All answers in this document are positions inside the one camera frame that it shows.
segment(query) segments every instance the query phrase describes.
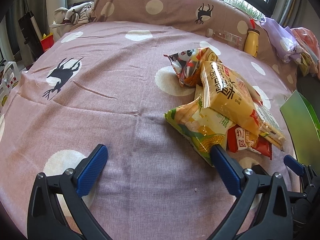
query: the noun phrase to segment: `metal screw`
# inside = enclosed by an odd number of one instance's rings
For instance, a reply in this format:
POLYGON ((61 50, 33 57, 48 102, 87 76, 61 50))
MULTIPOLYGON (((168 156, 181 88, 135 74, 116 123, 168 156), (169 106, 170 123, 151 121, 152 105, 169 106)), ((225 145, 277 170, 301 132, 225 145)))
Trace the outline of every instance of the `metal screw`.
POLYGON ((275 172, 275 176, 276 178, 278 179, 281 179, 282 178, 282 174, 280 172, 275 172))
POLYGON ((64 173, 67 175, 71 175, 73 173, 73 169, 72 168, 66 169, 64 173))
POLYGON ((251 169, 245 169, 245 170, 244 170, 244 173, 247 174, 247 175, 252 175, 252 174, 253 174, 253 170, 251 170, 251 169))

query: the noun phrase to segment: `food wrapper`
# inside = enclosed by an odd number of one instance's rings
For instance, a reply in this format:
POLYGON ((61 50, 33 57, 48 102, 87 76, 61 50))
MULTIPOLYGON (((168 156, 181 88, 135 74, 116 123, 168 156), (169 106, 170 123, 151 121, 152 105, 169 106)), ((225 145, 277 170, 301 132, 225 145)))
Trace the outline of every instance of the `food wrapper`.
POLYGON ((272 160, 271 143, 262 136, 257 138, 237 124, 228 130, 228 148, 233 153, 248 149, 254 153, 267 156, 272 160))
POLYGON ((187 105, 169 110, 164 117, 210 165, 211 147, 220 144, 226 149, 227 131, 234 126, 229 118, 211 108, 203 108, 201 96, 187 105))
POLYGON ((239 74, 217 61, 201 61, 203 107, 210 107, 245 130, 259 135, 259 119, 252 97, 239 74))
POLYGON ((218 56, 209 48, 190 49, 167 57, 177 74, 181 86, 195 87, 201 85, 200 61, 218 60, 218 56))
POLYGON ((260 132, 259 134, 276 146, 281 151, 284 151, 283 145, 285 136, 282 133, 279 124, 269 110, 262 104, 255 102, 254 106, 258 113, 260 132))

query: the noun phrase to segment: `blue textured pad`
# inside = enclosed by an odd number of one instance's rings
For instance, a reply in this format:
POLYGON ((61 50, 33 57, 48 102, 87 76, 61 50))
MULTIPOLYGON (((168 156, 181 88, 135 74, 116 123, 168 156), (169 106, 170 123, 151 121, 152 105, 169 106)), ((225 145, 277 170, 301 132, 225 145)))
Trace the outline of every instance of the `blue textured pad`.
POLYGON ((220 150, 213 146, 210 151, 210 158, 213 165, 219 172, 219 175, 226 186, 230 195, 238 197, 241 195, 241 180, 232 168, 231 164, 224 157, 220 150))
POLYGON ((103 145, 87 164, 77 180, 77 193, 79 197, 89 194, 93 184, 95 183, 103 167, 108 160, 108 150, 103 145))
POLYGON ((298 176, 302 176, 304 174, 303 166, 291 155, 286 155, 283 158, 283 162, 286 166, 288 166, 295 174, 298 176))

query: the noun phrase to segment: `yellow bottle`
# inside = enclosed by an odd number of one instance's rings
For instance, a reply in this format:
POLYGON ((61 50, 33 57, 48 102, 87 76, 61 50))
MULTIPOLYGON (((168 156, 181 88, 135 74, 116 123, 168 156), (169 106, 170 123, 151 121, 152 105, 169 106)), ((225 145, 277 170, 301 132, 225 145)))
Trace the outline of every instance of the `yellow bottle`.
POLYGON ((257 57, 259 47, 259 36, 260 32, 257 29, 249 28, 248 37, 245 41, 244 52, 257 57))

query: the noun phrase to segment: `green box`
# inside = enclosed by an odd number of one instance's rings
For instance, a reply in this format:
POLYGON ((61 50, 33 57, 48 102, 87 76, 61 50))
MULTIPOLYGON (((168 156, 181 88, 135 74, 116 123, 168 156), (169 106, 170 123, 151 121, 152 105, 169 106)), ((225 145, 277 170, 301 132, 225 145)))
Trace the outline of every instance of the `green box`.
POLYGON ((297 91, 280 107, 297 160, 320 174, 320 123, 311 104, 297 91))

